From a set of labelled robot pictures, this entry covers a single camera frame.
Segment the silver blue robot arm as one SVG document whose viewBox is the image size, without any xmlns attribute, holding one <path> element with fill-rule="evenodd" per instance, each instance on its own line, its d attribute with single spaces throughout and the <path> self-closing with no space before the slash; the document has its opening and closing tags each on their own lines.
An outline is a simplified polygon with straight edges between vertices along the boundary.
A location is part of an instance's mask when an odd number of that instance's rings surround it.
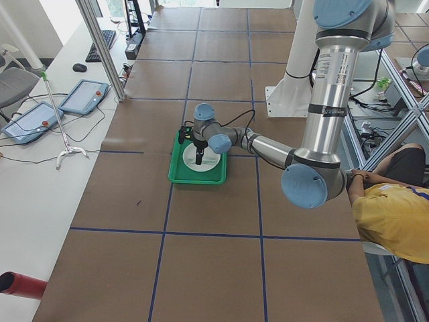
<svg viewBox="0 0 429 322">
<path fill-rule="evenodd" d="M 241 146 L 283 169 L 281 186 L 290 202 L 311 209 L 338 196 L 346 186 L 336 154 L 347 115 L 355 64 L 360 52 L 385 48 L 393 39 L 394 1 L 316 1 L 315 44 L 320 50 L 302 145 L 293 149 L 248 127 L 223 127 L 214 109 L 199 104 L 192 138 L 196 157 L 206 143 L 222 154 Z"/>
<path fill-rule="evenodd" d="M 406 82 L 415 86 L 420 96 L 425 96 L 428 91 L 422 86 L 422 81 L 428 78 L 428 46 L 421 47 L 411 58 L 397 58 L 397 62 L 402 67 L 400 74 Z M 350 95 L 349 101 L 364 109 L 380 113 L 391 112 L 393 116 L 397 116 L 406 108 L 404 98 L 392 97 L 390 91 L 393 87 L 387 83 L 387 79 L 374 79 L 373 84 L 379 87 L 386 86 L 385 91 L 377 94 L 375 103 L 364 103 L 358 99 L 358 96 L 366 93 L 370 88 Z M 210 105 L 198 105 L 194 111 L 194 120 L 197 122 L 193 129 L 197 164 L 201 163 L 205 148 L 210 148 L 215 154 L 224 154 L 231 147 L 240 146 L 249 153 L 283 168 L 289 165 L 291 163 L 289 159 L 294 157 L 295 149 L 254 133 L 247 126 L 227 127 L 217 123 L 214 110 Z"/>
</svg>

